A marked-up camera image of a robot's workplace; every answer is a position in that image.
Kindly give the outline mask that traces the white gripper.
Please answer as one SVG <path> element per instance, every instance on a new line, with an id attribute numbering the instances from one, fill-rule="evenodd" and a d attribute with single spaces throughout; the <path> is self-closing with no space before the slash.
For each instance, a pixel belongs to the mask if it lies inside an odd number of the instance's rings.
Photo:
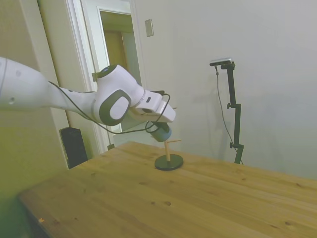
<path id="1" fill-rule="evenodd" d="M 158 121 L 157 127 L 159 130 L 170 131 L 167 123 L 173 122 L 176 116 L 175 110 L 162 99 L 150 99 L 142 101 L 135 106 L 135 119 L 140 121 L 150 121 L 148 123 L 148 133 L 156 130 L 156 125 L 153 121 Z"/>

